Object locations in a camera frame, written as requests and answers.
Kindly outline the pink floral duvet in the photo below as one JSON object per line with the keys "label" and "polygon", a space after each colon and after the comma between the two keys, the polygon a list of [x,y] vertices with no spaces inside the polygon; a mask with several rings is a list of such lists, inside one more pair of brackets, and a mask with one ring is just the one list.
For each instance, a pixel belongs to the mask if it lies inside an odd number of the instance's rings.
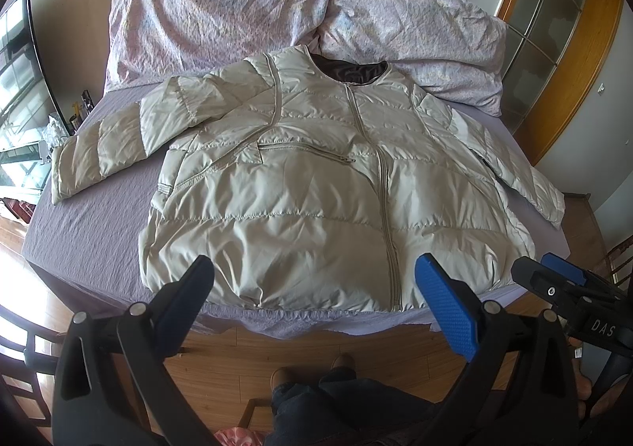
{"label": "pink floral duvet", "polygon": [[110,0],[108,26],[106,91],[306,44],[501,113],[506,26],[468,0]]}

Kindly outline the dark bottle on table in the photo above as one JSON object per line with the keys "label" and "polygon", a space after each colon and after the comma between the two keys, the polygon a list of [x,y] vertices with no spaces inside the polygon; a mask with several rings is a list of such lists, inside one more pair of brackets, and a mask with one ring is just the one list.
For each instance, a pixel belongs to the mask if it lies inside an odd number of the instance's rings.
{"label": "dark bottle on table", "polygon": [[95,104],[93,103],[88,89],[85,89],[84,92],[81,93],[81,101],[83,101],[84,107],[88,113],[91,113],[95,108]]}

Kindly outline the person's dark trouser legs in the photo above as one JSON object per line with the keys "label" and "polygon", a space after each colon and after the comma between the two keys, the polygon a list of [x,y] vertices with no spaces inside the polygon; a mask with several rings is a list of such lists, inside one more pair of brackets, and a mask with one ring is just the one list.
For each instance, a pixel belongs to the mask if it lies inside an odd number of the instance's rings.
{"label": "person's dark trouser legs", "polygon": [[313,384],[288,370],[271,382],[274,421],[266,445],[412,445],[438,411],[428,400],[359,378],[348,366]]}

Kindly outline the glass side table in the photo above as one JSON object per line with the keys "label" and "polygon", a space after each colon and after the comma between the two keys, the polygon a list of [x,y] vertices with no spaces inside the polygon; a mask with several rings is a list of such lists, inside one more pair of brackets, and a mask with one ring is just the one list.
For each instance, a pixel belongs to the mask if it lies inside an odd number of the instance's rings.
{"label": "glass side table", "polygon": [[49,123],[22,132],[1,131],[1,188],[10,198],[17,195],[38,197],[51,170],[53,149],[69,139],[68,132]]}

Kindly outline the wooden chair at right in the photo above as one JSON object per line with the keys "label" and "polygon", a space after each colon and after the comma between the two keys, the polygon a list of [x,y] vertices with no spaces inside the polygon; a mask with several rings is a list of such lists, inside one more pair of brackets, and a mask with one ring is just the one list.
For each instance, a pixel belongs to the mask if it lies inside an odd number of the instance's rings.
{"label": "wooden chair at right", "polygon": [[630,235],[606,254],[609,277],[616,286],[626,285],[632,277],[633,235]]}

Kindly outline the dark wooden chair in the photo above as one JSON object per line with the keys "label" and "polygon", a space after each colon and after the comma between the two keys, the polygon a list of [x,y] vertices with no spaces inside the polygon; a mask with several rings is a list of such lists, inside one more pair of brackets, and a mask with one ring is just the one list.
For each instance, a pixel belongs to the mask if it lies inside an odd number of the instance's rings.
{"label": "dark wooden chair", "polygon": [[36,429],[51,425],[39,375],[55,374],[63,341],[64,334],[1,307],[1,396]]}

